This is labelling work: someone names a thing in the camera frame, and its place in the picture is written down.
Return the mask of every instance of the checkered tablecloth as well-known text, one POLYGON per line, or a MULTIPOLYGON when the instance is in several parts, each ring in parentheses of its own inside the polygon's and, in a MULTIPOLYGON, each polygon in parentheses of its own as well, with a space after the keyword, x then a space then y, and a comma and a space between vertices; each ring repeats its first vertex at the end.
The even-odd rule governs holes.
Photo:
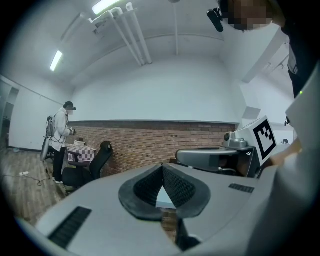
MULTIPOLYGON (((68 151, 81 154, 78 156, 79 163, 92 162, 95 159, 95 149, 88 146, 78 146, 74 144, 66 144, 66 149, 68 151)), ((75 162, 75 156, 73 154, 68 154, 68 161, 75 162)))

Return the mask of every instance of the red brick wall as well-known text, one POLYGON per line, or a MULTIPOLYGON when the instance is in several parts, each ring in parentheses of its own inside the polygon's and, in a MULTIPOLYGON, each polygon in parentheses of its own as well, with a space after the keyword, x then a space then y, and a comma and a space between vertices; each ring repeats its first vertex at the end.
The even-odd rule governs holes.
MULTIPOLYGON (((155 163, 169 163, 179 149, 220 146, 233 124, 155 122, 155 121, 87 121, 70 122, 86 145, 99 150, 110 141, 113 156, 103 168, 102 176, 125 172, 155 163)), ((73 143, 74 136, 68 138, 73 143)))

